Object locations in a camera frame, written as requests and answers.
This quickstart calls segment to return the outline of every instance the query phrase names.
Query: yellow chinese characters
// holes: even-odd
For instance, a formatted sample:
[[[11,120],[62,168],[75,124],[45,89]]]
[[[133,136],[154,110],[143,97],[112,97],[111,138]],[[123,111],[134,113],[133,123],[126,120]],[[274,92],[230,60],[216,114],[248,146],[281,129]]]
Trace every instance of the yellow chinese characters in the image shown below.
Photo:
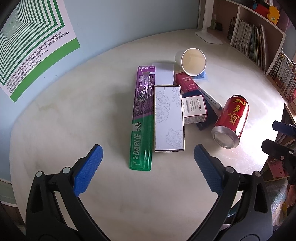
[[[230,115],[229,122],[232,122],[232,125],[234,126],[234,123],[237,119],[239,119],[239,116],[236,113],[229,113],[228,115]]]
[[[245,105],[246,104],[246,102],[242,101],[241,99],[235,99],[233,101],[233,103],[236,103],[236,102],[241,103],[242,105]]]
[[[240,110],[241,105],[237,104],[237,106],[234,108],[233,112],[238,112]]]

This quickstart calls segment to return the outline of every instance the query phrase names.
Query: yellow toy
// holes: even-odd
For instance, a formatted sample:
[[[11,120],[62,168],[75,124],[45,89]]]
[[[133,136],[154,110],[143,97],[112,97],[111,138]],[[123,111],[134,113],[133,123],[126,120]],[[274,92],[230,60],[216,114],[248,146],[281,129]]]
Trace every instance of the yellow toy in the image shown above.
[[[269,21],[277,25],[278,19],[279,19],[279,11],[276,7],[270,6],[269,7],[269,13],[267,14],[267,18]]]

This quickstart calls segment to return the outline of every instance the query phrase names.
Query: lamp base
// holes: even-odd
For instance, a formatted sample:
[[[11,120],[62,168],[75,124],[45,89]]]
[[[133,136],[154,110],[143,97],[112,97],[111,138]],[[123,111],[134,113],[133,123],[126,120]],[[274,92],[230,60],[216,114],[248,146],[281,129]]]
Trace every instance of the lamp base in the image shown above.
[[[208,33],[206,30],[195,32],[195,34],[210,44],[223,44],[221,40],[217,39],[214,35]]]

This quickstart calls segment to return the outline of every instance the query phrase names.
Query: green and purple toothbrush package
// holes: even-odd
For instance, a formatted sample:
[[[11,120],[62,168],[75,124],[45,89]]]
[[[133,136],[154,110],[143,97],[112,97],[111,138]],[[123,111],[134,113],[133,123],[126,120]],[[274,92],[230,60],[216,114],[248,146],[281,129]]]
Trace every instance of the green and purple toothbrush package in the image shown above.
[[[133,104],[130,169],[150,171],[154,143],[155,66],[139,66]]]

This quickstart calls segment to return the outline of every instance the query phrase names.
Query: red can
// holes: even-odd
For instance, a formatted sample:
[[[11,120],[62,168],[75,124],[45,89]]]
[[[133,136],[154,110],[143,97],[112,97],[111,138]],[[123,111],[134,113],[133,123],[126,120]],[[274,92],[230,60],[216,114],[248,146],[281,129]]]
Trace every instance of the red can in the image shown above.
[[[231,149],[239,145],[249,109],[248,102],[241,95],[234,95],[227,100],[212,129],[212,136],[220,146]]]

